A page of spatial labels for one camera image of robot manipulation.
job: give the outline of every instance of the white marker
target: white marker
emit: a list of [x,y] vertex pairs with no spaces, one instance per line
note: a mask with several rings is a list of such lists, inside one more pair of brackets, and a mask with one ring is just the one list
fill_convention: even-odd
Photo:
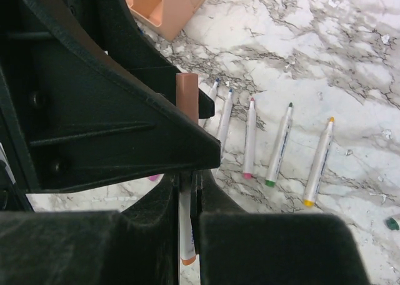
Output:
[[283,160],[283,154],[285,153],[286,144],[289,139],[290,128],[292,127],[292,111],[293,103],[289,104],[286,115],[282,118],[281,124],[275,139],[274,150],[272,151],[271,160],[269,160],[269,166],[267,176],[265,178],[265,185],[274,187],[276,180],[278,179],[279,170]]
[[256,150],[256,108],[254,98],[250,100],[249,111],[247,112],[246,145],[244,147],[243,176],[251,179],[254,167],[254,152]]
[[9,176],[11,182],[13,184],[15,184],[15,177],[13,175],[13,172],[11,171],[10,164],[8,163],[7,156],[6,156],[6,153],[4,152],[3,144],[1,142],[0,142],[0,160],[2,160],[4,163],[6,163],[6,167],[5,167],[6,172]]
[[319,184],[324,173],[326,159],[328,158],[329,148],[332,143],[333,121],[334,119],[331,117],[325,131],[321,134],[321,138],[319,139],[317,151],[314,156],[314,162],[311,166],[310,175],[303,196],[303,203],[307,207],[313,207],[317,199]]
[[217,139],[221,142],[221,157],[223,156],[224,146],[226,137],[228,136],[229,129],[229,119],[231,118],[233,99],[232,99],[232,88],[229,90],[227,94],[227,98],[225,99],[224,108],[222,109],[222,115],[219,120],[219,126],[217,131]]
[[[218,84],[219,84],[219,79],[217,78],[212,85],[212,88],[208,92],[208,96],[210,99],[212,99],[213,102],[215,102],[215,98],[217,97],[217,92],[218,92]],[[206,123],[207,119],[200,119],[199,120],[199,126],[204,127],[204,124]]]
[[179,250],[183,265],[190,265],[196,260],[190,220],[190,190],[179,193]]

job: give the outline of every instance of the black plastic part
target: black plastic part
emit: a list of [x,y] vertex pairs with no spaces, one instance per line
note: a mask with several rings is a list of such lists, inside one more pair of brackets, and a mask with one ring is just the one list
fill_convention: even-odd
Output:
[[211,170],[194,171],[191,184],[191,222],[196,254],[200,253],[201,213],[246,213],[216,183]]
[[6,163],[0,160],[0,211],[28,211],[33,208],[25,194],[10,180]]
[[[176,105],[172,65],[143,36],[125,0],[63,0],[92,39],[123,68]],[[199,90],[199,118],[214,116],[214,102]]]
[[179,182],[178,174],[164,175],[152,191],[122,213],[136,227],[131,241],[142,266],[137,284],[179,283]]
[[53,36],[48,32],[8,32],[6,33],[7,40],[21,41],[41,41],[51,40]]
[[178,179],[123,214],[0,213],[0,284],[178,285]]
[[4,0],[0,15],[5,34],[52,35],[0,42],[0,135],[21,190],[219,166],[218,140],[105,55],[62,0]]
[[320,214],[202,214],[203,285],[369,285],[354,239]]

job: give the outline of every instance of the yellow marker cap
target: yellow marker cap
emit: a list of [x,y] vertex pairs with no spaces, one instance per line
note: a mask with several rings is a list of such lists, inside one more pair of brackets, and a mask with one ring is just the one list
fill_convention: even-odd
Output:
[[303,201],[303,204],[307,207],[313,207],[314,206],[314,202],[311,201],[307,201],[306,199]]

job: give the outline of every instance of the marble countertop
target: marble countertop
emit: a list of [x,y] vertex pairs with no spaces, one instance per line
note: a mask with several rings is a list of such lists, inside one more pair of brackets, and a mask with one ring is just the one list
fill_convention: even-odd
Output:
[[[220,78],[216,135],[229,88],[234,107],[218,184],[252,213],[333,213],[358,243],[371,282],[400,284],[400,4],[398,0],[207,0],[167,42],[145,32],[208,92]],[[255,177],[242,177],[246,112],[256,99]],[[290,102],[293,127],[275,188],[264,177]],[[302,204],[319,136],[335,117],[334,142],[316,207]],[[147,179],[76,194],[31,195],[37,211],[119,209],[154,187]],[[182,284],[199,284],[198,261]]]

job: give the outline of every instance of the green marker cap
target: green marker cap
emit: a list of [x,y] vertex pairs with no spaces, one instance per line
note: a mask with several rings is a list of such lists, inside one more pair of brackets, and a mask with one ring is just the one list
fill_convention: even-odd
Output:
[[268,187],[274,187],[276,182],[265,180],[265,185]]
[[385,220],[385,223],[386,226],[392,231],[400,230],[398,222],[393,217],[389,217],[387,220]]

